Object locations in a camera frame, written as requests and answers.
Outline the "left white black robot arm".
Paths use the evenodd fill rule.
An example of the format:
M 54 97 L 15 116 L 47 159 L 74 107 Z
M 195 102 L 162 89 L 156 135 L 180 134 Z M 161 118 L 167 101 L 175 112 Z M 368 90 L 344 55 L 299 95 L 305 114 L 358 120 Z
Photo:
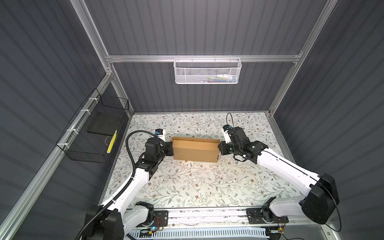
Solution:
M 133 198 L 147 184 L 166 156 L 174 154 L 171 142 L 159 129 L 147 140 L 145 151 L 134 160 L 128 153 L 133 171 L 131 176 L 99 206 L 92 206 L 86 213 L 83 228 L 77 240 L 122 240 L 136 226 L 150 224 L 154 218 L 152 204 L 139 202 L 128 210 Z

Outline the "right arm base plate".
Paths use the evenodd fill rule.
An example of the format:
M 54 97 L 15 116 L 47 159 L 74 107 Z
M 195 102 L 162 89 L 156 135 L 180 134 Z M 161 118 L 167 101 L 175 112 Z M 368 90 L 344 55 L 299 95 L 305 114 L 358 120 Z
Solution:
M 247 208 L 246 215 L 250 224 L 287 224 L 287 216 L 277 217 L 270 210 L 263 208 Z

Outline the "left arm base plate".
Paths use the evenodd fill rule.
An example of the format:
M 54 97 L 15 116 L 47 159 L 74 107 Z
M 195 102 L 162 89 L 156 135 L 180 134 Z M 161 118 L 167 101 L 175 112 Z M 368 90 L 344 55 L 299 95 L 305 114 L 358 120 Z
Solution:
M 138 225 L 138 227 L 167 227 L 169 220 L 169 211 L 155 210 L 154 216 L 147 222 Z

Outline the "brown cardboard box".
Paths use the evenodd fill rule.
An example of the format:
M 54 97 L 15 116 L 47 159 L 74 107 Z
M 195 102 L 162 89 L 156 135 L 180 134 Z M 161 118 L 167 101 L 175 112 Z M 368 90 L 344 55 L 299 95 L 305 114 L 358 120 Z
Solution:
M 220 140 L 172 137 L 174 159 L 179 161 L 217 163 Z

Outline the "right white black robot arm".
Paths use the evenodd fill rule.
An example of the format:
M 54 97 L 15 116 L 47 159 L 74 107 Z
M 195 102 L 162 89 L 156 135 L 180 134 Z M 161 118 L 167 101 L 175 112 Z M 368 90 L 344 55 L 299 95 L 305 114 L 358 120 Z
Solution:
M 300 196 L 269 198 L 260 215 L 264 222 L 275 223 L 283 217 L 305 216 L 316 224 L 325 225 L 340 203 L 335 179 L 308 171 L 277 154 L 260 141 L 250 141 L 240 127 L 224 125 L 225 137 L 218 147 L 222 155 L 239 156 L 239 162 L 260 165 L 292 184 Z

